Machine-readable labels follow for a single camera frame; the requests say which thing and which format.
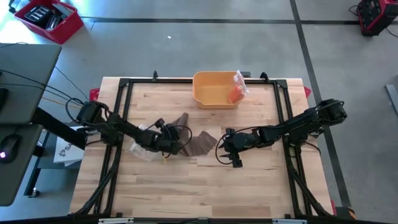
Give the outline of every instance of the wooden table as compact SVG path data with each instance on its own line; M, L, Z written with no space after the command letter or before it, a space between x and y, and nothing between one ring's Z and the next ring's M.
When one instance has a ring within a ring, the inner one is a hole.
M114 108L119 78L105 77L98 101ZM294 115L308 108L301 79L287 79ZM159 118L170 123L189 114L188 125L197 136L205 130L219 139L225 129L277 124L273 87L248 85L247 96L238 109L201 110L196 107L190 84L135 83L128 121L135 125L152 124ZM125 99L122 98L122 110ZM206 156L161 157L152 162L133 156L124 138L123 153L113 201L113 214L125 217L167 218L282 218L293 214L282 143L240 153L242 169L224 166L212 149ZM81 162L70 211L83 206L98 185L105 145L88 146ZM302 160L308 188L328 212L332 212L328 187L319 152L302 146ZM108 188L104 191L103 205ZM300 208L304 212L301 190L297 186Z

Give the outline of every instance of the red box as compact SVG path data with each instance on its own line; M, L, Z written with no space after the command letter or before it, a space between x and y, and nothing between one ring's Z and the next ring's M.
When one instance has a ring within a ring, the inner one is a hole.
M49 9L55 9L52 3L61 4L73 10L73 13L71 13L57 27L55 27L54 30L45 30L25 20L25 14L37 5L45 6ZM42 37L45 37L48 40L52 40L58 44L65 43L69 39L69 37L71 37L76 31L78 31L83 26L83 21L81 21L79 15L77 14L77 9L58 0L31 0L31 2L28 3L28 5L26 5L21 10L16 12L14 16L20 21L22 21L25 24L25 26L27 26L32 32L39 34Z

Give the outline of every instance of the concrete floor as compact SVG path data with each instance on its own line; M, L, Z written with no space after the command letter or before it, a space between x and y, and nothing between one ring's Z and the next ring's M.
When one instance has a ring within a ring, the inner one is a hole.
M65 1L77 7L81 16L90 17L294 19L289 0ZM295 2L301 20L356 20L347 9L358 0ZM21 0L18 7L25 3L26 0ZM0 42L54 44L14 20L7 13L4 1L0 4L0 19ZM190 77L200 70L237 69L251 71L253 77L258 77L264 71L274 78L302 78L306 86L316 90L311 85L315 80L323 99L345 101L348 119L332 127L331 132L358 218L396 222L398 116L384 85L398 86L395 65L398 39L386 31L378 37L366 38L355 25L303 25L302 28L315 72L311 79L295 24L85 22L85 27L62 45L57 67L85 93L99 87L102 77L149 77L153 70L162 77ZM398 34L398 26L389 29ZM82 98L56 70L50 85ZM313 95L308 100L311 106L315 105ZM61 121L68 121L62 106L47 101L40 102L40 106ZM339 205L323 137L318 144L331 198ZM42 195L35 199L22 196L27 177L14 204L0 208L0 220L67 214L77 172L42 172L37 184Z

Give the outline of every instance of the brown cloth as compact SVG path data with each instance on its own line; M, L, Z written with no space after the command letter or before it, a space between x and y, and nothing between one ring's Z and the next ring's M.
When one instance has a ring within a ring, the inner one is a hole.
M182 116L173 121L172 125L182 125L188 127L188 114L183 113ZM181 146L186 144L189 141L190 132L187 128L177 127L180 132L180 139L178 140ZM206 131L202 131L199 136L195 137L192 136L191 141L180 150L180 154L190 157L190 156L200 156L200 155L207 155L210 150L216 145L217 139L213 138L209 133Z

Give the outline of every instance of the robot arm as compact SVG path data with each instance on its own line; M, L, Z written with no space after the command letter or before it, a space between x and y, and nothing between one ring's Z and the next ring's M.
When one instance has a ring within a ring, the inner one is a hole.
M228 157L233 167L242 167L239 152L271 146L285 134L289 144L298 145L307 140L309 134L323 132L322 126L340 124L346 117L343 102L330 99L278 125L254 127L251 134L237 133L234 129L227 128L225 141L220 148L223 147L228 154L222 157Z
M102 117L102 110L105 112L105 120ZM152 130L141 130L137 126L125 121L117 113L113 113L109 108L97 101L87 101L81 108L76 120L86 126L78 131L96 129L101 133L101 140L106 144L115 146L120 133L127 134L134 138L137 144L148 151L166 152L176 155L180 150L178 143L179 130L171 124L164 124L160 118L155 122L156 128L160 128L160 133Z

